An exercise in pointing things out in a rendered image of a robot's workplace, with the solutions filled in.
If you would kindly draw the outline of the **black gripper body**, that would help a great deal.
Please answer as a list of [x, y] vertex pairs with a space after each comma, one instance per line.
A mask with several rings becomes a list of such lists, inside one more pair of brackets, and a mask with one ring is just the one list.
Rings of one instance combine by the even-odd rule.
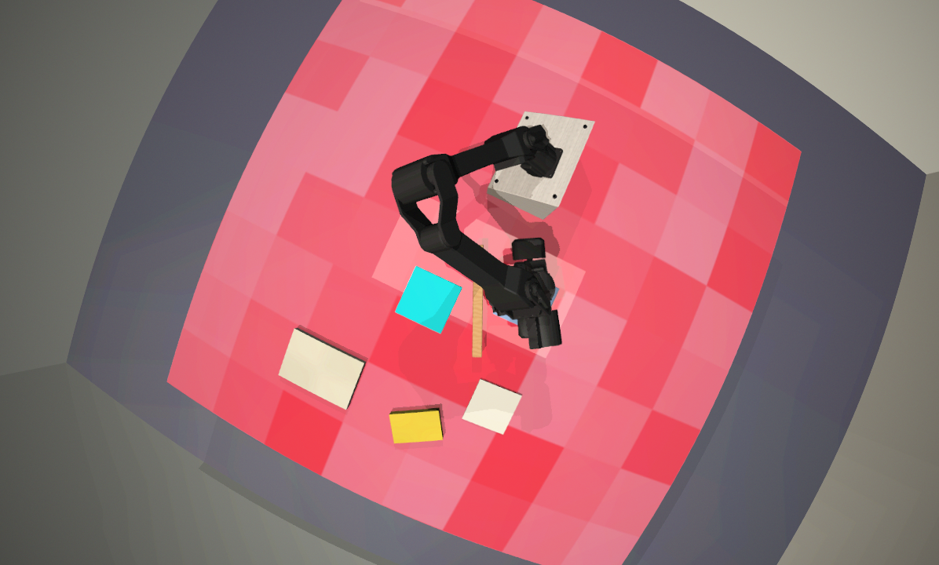
[[[515, 239], [512, 242], [513, 260], [533, 261], [533, 258], [545, 258], [543, 239]], [[524, 269], [524, 262], [517, 262], [519, 268]], [[529, 337], [526, 319], [517, 320], [517, 335], [526, 339]]]

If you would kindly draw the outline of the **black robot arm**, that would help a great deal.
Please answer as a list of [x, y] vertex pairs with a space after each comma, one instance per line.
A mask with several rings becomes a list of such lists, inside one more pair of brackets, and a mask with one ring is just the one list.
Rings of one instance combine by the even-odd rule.
[[[526, 319], [529, 349], [562, 344], [558, 310], [550, 300], [555, 282], [547, 272], [546, 260], [525, 261], [524, 269], [497, 260], [476, 241], [459, 230], [458, 179], [494, 164], [495, 172], [521, 164], [534, 177], [554, 176], [562, 149], [549, 143], [541, 125], [518, 126], [492, 135], [474, 149], [455, 156], [429, 155], [392, 171], [392, 194], [399, 214], [415, 230], [424, 253], [437, 255], [449, 267], [483, 287], [485, 299], [498, 317]], [[437, 223], [417, 208], [417, 202], [440, 197]]]

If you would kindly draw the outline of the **brown wooden plank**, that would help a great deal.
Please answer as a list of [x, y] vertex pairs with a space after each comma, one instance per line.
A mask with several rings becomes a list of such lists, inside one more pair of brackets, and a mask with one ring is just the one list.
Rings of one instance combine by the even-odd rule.
[[472, 357], [483, 358], [483, 287], [474, 282]]

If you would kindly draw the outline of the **yellow rectangular block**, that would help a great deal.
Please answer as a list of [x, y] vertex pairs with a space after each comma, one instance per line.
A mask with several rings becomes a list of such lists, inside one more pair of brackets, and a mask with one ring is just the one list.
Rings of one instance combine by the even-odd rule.
[[389, 414], [394, 443], [442, 440], [440, 408], [392, 411]]

